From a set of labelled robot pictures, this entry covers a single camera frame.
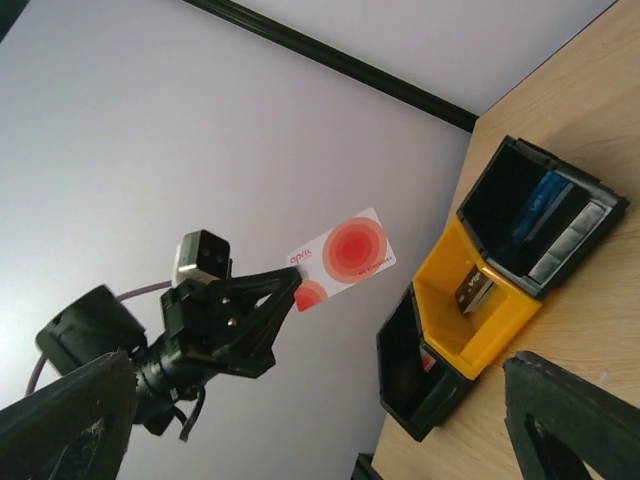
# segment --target black cable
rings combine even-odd
[[[184,427],[184,424],[187,423],[187,416],[184,414],[184,412],[178,407],[173,406],[171,407],[171,413],[180,421],[180,423]]]
[[[151,285],[147,285],[146,287],[136,288],[134,290],[125,292],[122,295],[118,295],[116,296],[116,300],[118,300],[119,302],[123,302],[125,300],[129,300],[130,298],[144,295],[145,293],[155,292],[156,290],[162,290],[163,288],[170,288],[170,287],[171,287],[170,280],[167,280],[165,282],[153,283]],[[42,355],[40,355],[40,358],[38,359],[35,366],[33,367],[33,371],[31,372],[31,376],[29,377],[29,381],[27,382],[27,389],[25,390],[25,394],[24,394],[25,397],[35,392],[36,386],[38,385],[38,380],[40,379],[40,375],[42,375],[42,370],[44,369],[45,363],[47,363],[47,356],[43,353]]]
[[[198,398],[196,400],[196,406],[193,407],[193,411],[191,412],[191,415],[189,415],[189,418],[183,424],[182,431],[180,432],[180,440],[182,440],[183,442],[186,442],[187,440],[189,440],[189,434],[191,433],[193,426],[196,424],[196,421],[200,416],[200,412],[202,411],[202,406],[204,405],[205,397],[206,397],[206,392],[204,390],[204,387],[198,386]]]

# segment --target wooden table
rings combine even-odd
[[[640,1],[619,0],[479,119],[452,215],[507,134],[599,177],[631,206],[442,427],[417,443],[387,416],[373,462],[385,480],[520,478],[501,368],[516,350],[640,406]]]

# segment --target yellow container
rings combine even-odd
[[[475,313],[464,315],[455,292],[474,265],[496,286]],[[413,287],[425,341],[469,380],[542,306],[484,262],[457,218],[413,277]]]

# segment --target black plastic frame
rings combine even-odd
[[[407,296],[410,296],[413,307],[413,318],[411,319],[403,318],[401,316],[402,312],[399,309],[402,303],[406,301]],[[426,392],[422,398],[413,400],[412,403],[415,403],[416,406],[412,409],[412,413],[407,414],[397,410],[391,404],[392,402],[389,401],[391,375],[398,375],[400,372],[395,369],[390,370],[389,358],[392,357],[395,352],[387,351],[386,349],[390,347],[385,345],[386,342],[381,341],[381,339],[383,335],[388,334],[386,329],[392,326],[392,322],[407,322],[409,320],[415,325],[415,331],[411,330],[411,336],[403,339],[402,344],[397,341],[393,342],[393,348],[408,348],[408,351],[415,351],[418,356],[420,355],[420,347],[424,348],[425,351],[436,360],[436,366],[434,366],[434,368],[437,367],[440,369],[440,378],[437,380],[435,386]],[[434,427],[441,425],[446,420],[462,399],[469,393],[475,381],[464,377],[425,342],[420,324],[420,316],[415,303],[413,286],[410,286],[406,290],[398,306],[378,332],[376,341],[378,348],[380,403],[414,440],[422,441]]]
[[[504,364],[505,423],[525,480],[638,478],[640,411],[532,352]]]
[[[467,132],[478,116],[229,0],[183,0]]]
[[[523,159],[534,162],[544,169],[553,171],[554,173],[566,178],[580,189],[586,191],[590,197],[590,201],[594,201],[607,209],[607,213],[600,223],[598,223],[598,225],[587,234],[586,238],[582,240],[578,248],[573,251],[566,260],[564,260],[564,263],[558,268],[558,270],[542,284],[534,281],[526,274],[515,274],[493,258],[484,245],[485,242],[483,238],[481,238],[465,215],[465,208],[468,202],[472,201],[476,189],[487,176],[489,170],[494,165],[498,157],[502,154],[503,149],[513,149],[521,155]],[[546,150],[543,150],[529,142],[522,139],[515,140],[512,137],[506,136],[496,150],[491,161],[462,202],[457,211],[457,216],[464,225],[473,244],[482,255],[482,258],[514,285],[519,286],[531,296],[541,300],[553,289],[559,287],[576,270],[578,265],[593,251],[598,242],[600,242],[609,233],[613,226],[621,220],[628,206],[629,202],[626,198],[617,195],[613,190],[602,185],[600,183],[600,179],[589,175],[585,171],[559,159]]]
[[[0,478],[115,479],[136,407],[126,353],[100,357],[0,411]]]
[[[359,453],[351,473],[351,480],[383,480],[373,468],[373,455]]]

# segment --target black trim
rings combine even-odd
[[[351,473],[351,480],[383,480],[371,465],[372,461],[373,455],[359,453],[356,465]]]
[[[228,22],[293,50],[451,125],[472,132],[478,116],[229,0],[183,0]]]
[[[0,1],[0,42],[9,33],[14,22],[18,19],[29,0]]]

